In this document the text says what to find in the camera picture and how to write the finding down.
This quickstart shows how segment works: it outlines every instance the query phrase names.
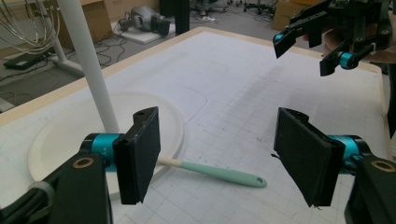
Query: black equipment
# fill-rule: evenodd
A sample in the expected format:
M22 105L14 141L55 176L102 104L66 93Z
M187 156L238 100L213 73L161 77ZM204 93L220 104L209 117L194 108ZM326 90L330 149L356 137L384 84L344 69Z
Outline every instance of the black equipment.
M3 63L3 66L6 69L26 70L45 60L53 53L55 53L53 48L49 48L46 51L37 54L23 53L22 55Z
M264 10L273 10L271 7L262 4L262 0L258 0L257 4L245 3L244 12L247 12L250 8L257 8L258 15L261 15Z
M160 14L175 16L175 33L182 35L190 30L190 1L160 0Z
M389 46L389 4L390 0L322 0L291 17L290 25L274 37L276 57L291 48L299 36L308 35L309 48L313 48L321 44L323 29L339 29L345 40L320 62L320 75L331 75L338 64L353 69L369 53ZM377 25L376 36L366 36L366 26L372 23Z
M0 223L112 223L105 169L117 170L121 203L142 203L160 150L158 107L138 111L126 134L89 134L75 156L1 209Z
M355 135L326 135L298 111L279 108L274 150L309 206L329 206L340 173L355 175L348 224L396 223L396 163Z

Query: black stand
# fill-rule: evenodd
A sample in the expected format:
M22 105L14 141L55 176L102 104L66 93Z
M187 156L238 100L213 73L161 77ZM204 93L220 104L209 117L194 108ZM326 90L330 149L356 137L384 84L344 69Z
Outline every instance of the black stand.
M261 15L262 12L268 8L265 4L261 4L261 0L257 1L257 4L245 4L244 12L248 10L248 8L257 8L257 14Z
M390 99L388 107L389 133L392 137L396 130L396 63L388 64Z
M181 35L190 30L190 1L175 1L176 35Z

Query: grid paper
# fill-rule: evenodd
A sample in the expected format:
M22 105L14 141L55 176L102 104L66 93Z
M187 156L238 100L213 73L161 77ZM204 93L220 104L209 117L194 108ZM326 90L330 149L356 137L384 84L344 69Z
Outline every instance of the grid paper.
M270 47L203 32L107 78L110 94L147 91L177 107L185 126L179 159L268 182L254 189L171 168L150 185L143 204L112 202L115 223L345 223L351 176L339 175L331 207L308 208L270 155L282 106L304 112L324 133L356 134L384 157L380 76L338 69L320 77L318 62L291 52L277 60ZM86 88L0 127L2 206L32 182L26 158L35 135L63 109L88 98Z

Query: floor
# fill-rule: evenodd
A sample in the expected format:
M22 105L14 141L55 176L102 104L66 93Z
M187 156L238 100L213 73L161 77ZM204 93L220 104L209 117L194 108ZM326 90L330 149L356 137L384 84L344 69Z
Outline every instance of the floor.
M275 1L267 1L266 4L272 6L274 2ZM203 19L199 13L192 12L190 17L190 28L193 29L195 27L205 26L238 33L240 35L249 35L261 39L272 40L274 35L278 34L279 31L272 29L271 15L266 12L258 15L256 12L257 10L255 8L248 9L244 12L244 7L238 7L235 3L230 4L225 11L218 10L209 12L208 16L210 18ZM175 34L170 34L167 37L145 45L112 36L96 43L95 48L98 60L104 68L160 44L174 36ZM301 39L297 40L295 47L308 49L307 43ZM321 52L322 46L315 47L312 50ZM66 57L70 61L78 63L78 56L73 50L65 49L64 51ZM7 59L0 59L0 63L6 61ZM238 58L235 58L235 62L243 63ZM0 98L18 106L79 78L81 78L81 76L65 72L63 69L57 67L51 60L38 63L35 67L26 71L9 70L5 69L4 66L0 66ZM383 79L386 102L388 102L389 79L388 76L383 76ZM392 142L393 145L396 146L396 138L394 138ZM393 147L393 150L396 155L396 147Z

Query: white plate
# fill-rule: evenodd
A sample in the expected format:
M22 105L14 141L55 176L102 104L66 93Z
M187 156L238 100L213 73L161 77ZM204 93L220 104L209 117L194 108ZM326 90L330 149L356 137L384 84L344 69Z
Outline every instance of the white plate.
M158 106L161 133L161 155L175 158L183 145L183 120L177 109L163 98L150 93L131 92L110 96L120 133L126 133L133 125L133 114L139 110ZM33 179L42 180L57 167L74 156L90 133L103 133L93 99L83 101L62 111L51 119L35 138L28 156L29 171ZM166 171L157 165L152 181ZM118 199L120 191L117 174L106 173L111 199Z

